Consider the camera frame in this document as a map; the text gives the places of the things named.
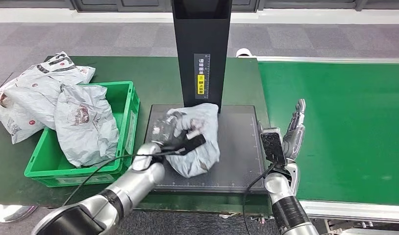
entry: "green table surface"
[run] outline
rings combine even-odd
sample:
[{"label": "green table surface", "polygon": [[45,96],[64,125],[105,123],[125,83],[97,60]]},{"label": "green table surface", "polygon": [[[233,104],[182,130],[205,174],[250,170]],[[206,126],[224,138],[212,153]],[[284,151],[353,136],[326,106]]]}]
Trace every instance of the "green table surface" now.
[{"label": "green table surface", "polygon": [[399,205],[399,64],[259,67],[271,126],[306,99],[299,199]]},{"label": "green table surface", "polygon": [[[133,81],[141,100],[135,149],[143,143],[152,104],[183,104],[177,58],[174,57],[72,57],[77,65],[96,68],[93,83]],[[258,120],[268,125],[266,104],[256,59],[228,58],[223,104],[254,105]],[[18,143],[0,124],[0,204],[60,206],[74,187],[47,188],[24,176],[26,164],[41,132]],[[72,202],[100,192],[106,185],[85,186]],[[247,211],[268,213],[266,195],[250,195]],[[144,210],[196,212],[240,212],[242,196],[212,193],[151,193],[142,203]]]}]

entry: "yellow label sticker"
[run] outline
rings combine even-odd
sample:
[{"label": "yellow label sticker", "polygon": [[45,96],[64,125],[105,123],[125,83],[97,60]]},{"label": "yellow label sticker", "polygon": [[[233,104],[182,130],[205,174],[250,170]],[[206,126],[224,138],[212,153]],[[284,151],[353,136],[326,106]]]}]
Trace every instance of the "yellow label sticker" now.
[{"label": "yellow label sticker", "polygon": [[204,82],[205,82],[205,75],[199,74],[197,76],[198,80],[198,94],[204,94]]}]

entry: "black scale platform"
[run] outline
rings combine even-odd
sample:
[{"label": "black scale platform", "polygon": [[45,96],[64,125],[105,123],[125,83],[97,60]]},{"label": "black scale platform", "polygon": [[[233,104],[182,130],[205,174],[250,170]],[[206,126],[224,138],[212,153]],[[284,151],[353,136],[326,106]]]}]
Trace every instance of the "black scale platform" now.
[{"label": "black scale platform", "polygon": [[[152,124],[169,109],[179,105],[152,105],[145,142],[151,140]],[[165,180],[156,191],[230,192],[241,193],[263,171],[263,156],[254,106],[223,105],[218,117],[220,162],[208,173],[186,179],[165,161]],[[252,188],[253,193],[266,193],[263,180]]]}]

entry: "black vertical stand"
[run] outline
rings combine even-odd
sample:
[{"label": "black vertical stand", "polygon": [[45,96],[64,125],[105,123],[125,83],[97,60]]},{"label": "black vertical stand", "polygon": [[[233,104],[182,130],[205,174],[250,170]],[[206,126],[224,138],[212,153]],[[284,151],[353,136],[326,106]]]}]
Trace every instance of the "black vertical stand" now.
[{"label": "black vertical stand", "polygon": [[172,0],[184,106],[221,110],[232,0]]}]

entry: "white label sticker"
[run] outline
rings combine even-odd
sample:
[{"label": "white label sticker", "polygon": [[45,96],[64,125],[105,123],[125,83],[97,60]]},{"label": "white label sticker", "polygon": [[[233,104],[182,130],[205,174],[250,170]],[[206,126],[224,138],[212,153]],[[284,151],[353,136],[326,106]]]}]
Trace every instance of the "white label sticker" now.
[{"label": "white label sticker", "polygon": [[133,128],[136,122],[136,114],[133,112],[130,112],[130,121],[129,121],[129,132],[127,133],[127,140],[126,140],[126,145],[125,145],[125,150],[127,151],[128,154],[133,153]]},{"label": "white label sticker", "polygon": [[[85,179],[87,179],[87,176],[71,177],[71,178],[56,178],[56,180],[60,184],[80,184]],[[109,174],[105,174],[105,175],[95,175],[95,176],[91,177],[87,182],[94,183],[94,182],[105,182],[105,181],[111,181],[111,180],[114,180],[113,176],[111,176]]]}]

